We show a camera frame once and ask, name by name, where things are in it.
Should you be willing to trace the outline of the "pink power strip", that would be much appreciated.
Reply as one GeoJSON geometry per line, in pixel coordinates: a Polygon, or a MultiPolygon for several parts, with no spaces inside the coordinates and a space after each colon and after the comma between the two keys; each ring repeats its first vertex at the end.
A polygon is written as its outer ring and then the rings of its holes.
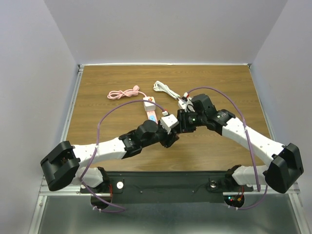
{"type": "Polygon", "coordinates": [[[148,120],[152,120],[156,123],[158,122],[155,111],[148,111],[146,112],[146,114],[147,114],[148,120]]]}

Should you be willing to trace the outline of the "blue usb charger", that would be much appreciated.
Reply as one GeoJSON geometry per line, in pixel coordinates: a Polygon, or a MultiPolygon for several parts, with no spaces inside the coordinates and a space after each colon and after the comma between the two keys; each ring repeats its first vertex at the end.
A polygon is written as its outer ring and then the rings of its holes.
{"type": "Polygon", "coordinates": [[[157,119],[156,119],[156,117],[154,115],[149,116],[149,120],[157,122],[157,119]]]}

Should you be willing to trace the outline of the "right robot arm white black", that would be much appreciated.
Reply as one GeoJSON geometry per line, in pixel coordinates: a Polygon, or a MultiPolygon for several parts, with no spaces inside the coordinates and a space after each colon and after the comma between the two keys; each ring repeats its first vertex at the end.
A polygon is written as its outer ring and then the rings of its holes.
{"type": "Polygon", "coordinates": [[[228,110],[217,110],[205,94],[182,97],[178,100],[178,133],[191,133],[197,127],[205,126],[223,137],[227,137],[258,157],[262,166],[233,166],[224,178],[229,190],[241,185],[268,185],[284,194],[303,174],[299,148],[276,142],[258,133],[228,110]]]}

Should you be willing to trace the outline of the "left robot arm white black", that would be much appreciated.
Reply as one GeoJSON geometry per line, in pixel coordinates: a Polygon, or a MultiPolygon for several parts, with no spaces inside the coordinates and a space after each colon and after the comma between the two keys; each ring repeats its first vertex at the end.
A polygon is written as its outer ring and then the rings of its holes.
{"type": "Polygon", "coordinates": [[[48,188],[58,191],[83,178],[88,186],[104,192],[109,181],[98,169],[90,169],[92,163],[133,157],[156,143],[168,148],[176,141],[173,129],[177,125],[177,120],[163,117],[159,122],[146,120],[137,129],[99,144],[72,145],[63,141],[40,162],[48,188]]]}

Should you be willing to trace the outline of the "white cube socket adapter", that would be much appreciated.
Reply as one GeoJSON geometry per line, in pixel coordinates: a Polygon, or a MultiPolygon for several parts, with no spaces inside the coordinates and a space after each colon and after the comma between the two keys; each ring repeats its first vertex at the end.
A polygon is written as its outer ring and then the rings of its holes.
{"type": "Polygon", "coordinates": [[[154,97],[147,96],[147,97],[144,97],[143,100],[145,100],[143,104],[144,104],[144,109],[146,112],[155,111],[156,105],[155,105],[154,97]]]}

